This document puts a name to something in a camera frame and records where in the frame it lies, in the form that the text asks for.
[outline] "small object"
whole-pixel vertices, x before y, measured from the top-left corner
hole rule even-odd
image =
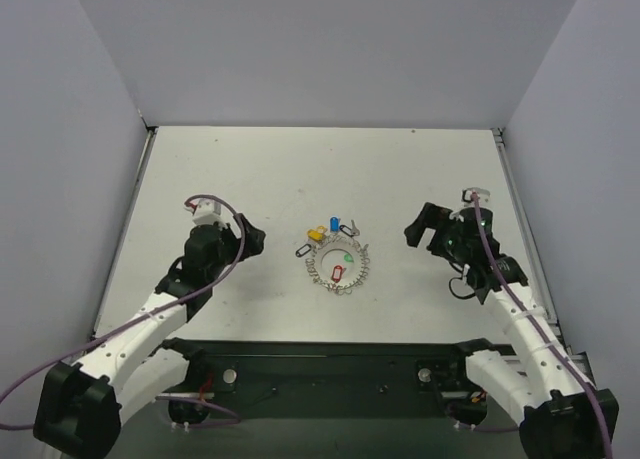
[[[234,369],[227,369],[222,373],[222,380],[227,384],[233,384],[236,382],[237,377],[238,373]]]
[[[309,254],[309,252],[311,252],[312,249],[313,247],[311,247],[311,244],[306,243],[304,246],[302,246],[300,249],[296,251],[296,257],[306,256],[307,254]]]
[[[353,237],[354,236],[353,230],[349,226],[347,226],[346,224],[341,224],[340,225],[340,231],[343,232],[344,234],[346,234],[349,237]]]
[[[353,232],[354,237],[360,235],[360,229],[356,227],[356,223],[353,219],[351,219],[351,231]]]
[[[336,284],[340,282],[340,279],[342,279],[342,274],[344,274],[344,271],[346,271],[346,269],[342,266],[334,267],[333,273],[331,274],[331,280]]]
[[[334,216],[329,220],[329,230],[331,232],[338,232],[340,230],[340,218]]]
[[[418,380],[420,382],[430,382],[431,381],[431,371],[426,367],[423,367],[418,371]]]
[[[327,232],[327,228],[324,226],[318,226],[315,229],[309,229],[307,236],[316,242],[322,242],[324,240],[324,234]]]

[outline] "red key tag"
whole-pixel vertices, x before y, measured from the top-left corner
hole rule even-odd
[[[333,268],[333,274],[331,274],[331,280],[335,283],[340,282],[340,279],[342,279],[342,274],[344,274],[344,271],[346,271],[347,269],[345,267],[342,266],[336,266]]]

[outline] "cable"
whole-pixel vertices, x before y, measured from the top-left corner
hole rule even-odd
[[[157,396],[156,400],[185,402],[188,404],[195,404],[202,407],[206,407],[213,411],[222,412],[223,414],[226,414],[227,416],[230,416],[232,418],[232,419],[222,419],[215,422],[204,422],[202,424],[189,424],[188,426],[189,429],[213,429],[215,427],[235,426],[236,424],[240,424],[240,416],[237,413],[233,412],[231,409],[218,406],[217,404],[213,404],[211,402],[192,399],[189,397],[174,397],[174,396]]]
[[[229,203],[227,203],[226,201],[223,201],[219,197],[216,197],[216,196],[213,196],[213,195],[209,195],[209,194],[196,194],[195,196],[191,196],[190,198],[188,198],[185,201],[185,204],[191,203],[191,201],[193,201],[194,199],[209,199],[209,200],[216,201],[216,202],[222,204],[231,213],[231,215],[233,216],[233,219],[236,221],[236,224],[238,224],[238,227],[240,227],[240,247],[238,248],[238,254],[236,254],[236,257],[233,259],[233,262],[229,265],[229,267],[227,267],[222,272],[222,274],[220,274],[220,276],[215,281],[213,281],[211,284],[207,284],[206,286],[198,289],[197,291],[189,293],[186,296],[180,297],[180,298],[176,299],[175,301],[171,301],[171,302],[165,304],[164,306],[157,307],[147,315],[136,317],[135,319],[132,319],[131,321],[126,322],[123,325],[115,328],[113,331],[108,332],[104,336],[97,337],[94,340],[92,340],[92,341],[90,341],[90,342],[88,342],[88,343],[86,343],[86,344],[84,344],[82,346],[79,346],[76,349],[73,349],[72,351],[69,351],[69,352],[66,352],[64,354],[61,354],[60,356],[57,356],[54,359],[51,359],[51,360],[45,362],[44,364],[42,364],[42,365],[32,369],[31,371],[27,372],[26,374],[24,374],[23,376],[18,378],[15,382],[13,382],[13,384],[11,384],[9,387],[7,387],[7,389],[5,389],[2,392],[2,394],[0,394],[0,405],[2,405],[2,403],[7,399],[7,397],[9,397],[9,395],[13,391],[15,391],[23,383],[25,383],[26,381],[31,379],[33,376],[35,376],[39,372],[45,370],[46,368],[51,367],[54,364],[56,364],[56,363],[58,363],[60,361],[63,361],[64,359],[67,359],[69,357],[72,357],[72,356],[75,356],[77,354],[80,354],[81,352],[85,352],[85,351],[88,351],[89,349],[93,349],[95,347],[98,347],[100,344],[108,341],[112,337],[117,336],[118,334],[126,331],[127,329],[129,329],[129,328],[131,328],[133,326],[136,326],[136,325],[140,324],[143,321],[148,320],[151,316],[159,314],[161,312],[164,312],[167,309],[170,309],[170,308],[172,308],[174,306],[179,306],[181,304],[184,304],[185,302],[188,302],[191,299],[194,299],[194,298],[198,297],[200,294],[213,289],[215,286],[220,284],[229,274],[231,274],[231,271],[233,271],[235,269],[235,267],[238,265],[238,263],[240,262],[240,258],[242,257],[242,253],[244,252],[244,245],[245,245],[245,241],[246,241],[246,232],[245,232],[244,227],[242,225],[242,221],[238,218],[238,213],[236,212],[236,210],[233,207],[231,207],[231,205]],[[27,430],[30,430],[30,429],[33,429],[33,424],[13,425],[13,424],[0,423],[0,430],[2,430],[2,431],[27,431]]]
[[[456,299],[460,299],[463,301],[466,301],[467,299],[471,299],[473,297],[476,297],[476,293],[472,292],[470,294],[467,294],[466,296],[461,296],[459,294],[457,294],[454,290],[453,290],[453,286],[451,285],[451,283],[453,281],[462,281],[462,277],[452,277],[451,279],[449,279],[449,292],[451,293],[451,295],[453,297],[455,297]]]
[[[491,252],[491,247],[489,246],[489,241],[487,239],[487,235],[486,235],[486,233],[484,231],[484,228],[481,225],[482,224],[482,213],[480,211],[480,202],[478,200],[478,194],[473,192],[471,194],[471,198],[473,199],[473,207],[474,207],[475,213],[476,213],[476,222],[478,224],[478,231],[480,232],[480,240],[482,241],[482,246],[484,247],[484,252],[487,255],[487,259],[489,259],[489,262],[491,263],[491,270],[493,271],[493,275],[496,277],[496,279],[498,279],[498,282],[500,282],[500,285],[504,288],[504,290],[507,292],[507,294],[511,297],[513,302],[515,302],[515,304],[518,306],[518,308],[521,311],[524,312],[524,311],[527,310],[526,306],[518,298],[518,296],[515,294],[515,292],[513,292],[511,287],[509,287],[509,284],[507,283],[507,281],[505,280],[504,276],[500,272],[500,268],[498,267],[498,263],[496,262],[496,259],[495,259],[495,257],[493,257],[493,253]],[[544,329],[542,329],[540,324],[538,324],[538,321],[536,321],[533,318],[533,316],[531,316],[531,315],[527,315],[527,319],[529,319],[529,322],[531,322],[531,325],[538,332],[538,334],[540,335],[542,340],[545,343],[549,344],[549,350],[555,356],[555,358],[558,359],[560,364],[562,364],[565,367],[565,369],[567,369],[569,371],[569,373],[573,376],[573,378],[580,385],[580,387],[582,387],[582,389],[584,389],[584,392],[587,395],[587,398],[589,399],[589,402],[591,403],[591,407],[593,407],[593,412],[594,412],[594,414],[596,416],[596,420],[598,422],[598,427],[600,429],[600,435],[602,437],[602,445],[603,445],[603,448],[604,448],[605,458],[606,459],[613,459],[613,449],[611,447],[611,438],[609,437],[609,429],[607,427],[607,421],[604,418],[604,413],[602,412],[602,409],[600,408],[600,404],[598,403],[598,398],[596,397],[595,393],[593,392],[592,386],[590,384],[588,384],[584,379],[582,379],[582,377],[580,376],[578,371],[573,367],[573,365],[560,353],[558,348],[555,347],[552,344],[551,339],[546,334]]]

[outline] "key tag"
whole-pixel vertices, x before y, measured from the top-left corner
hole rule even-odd
[[[324,235],[327,232],[327,228],[324,226],[318,226],[315,229],[309,229],[307,231],[307,236],[309,239],[312,239],[316,242],[322,242],[324,240]]]

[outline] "screw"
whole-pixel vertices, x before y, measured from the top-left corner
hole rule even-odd
[[[431,371],[426,367],[423,367],[418,371],[418,379],[420,380],[420,382],[431,381]]]
[[[233,384],[236,382],[236,378],[238,377],[238,373],[233,369],[227,369],[222,373],[222,380],[227,384]]]

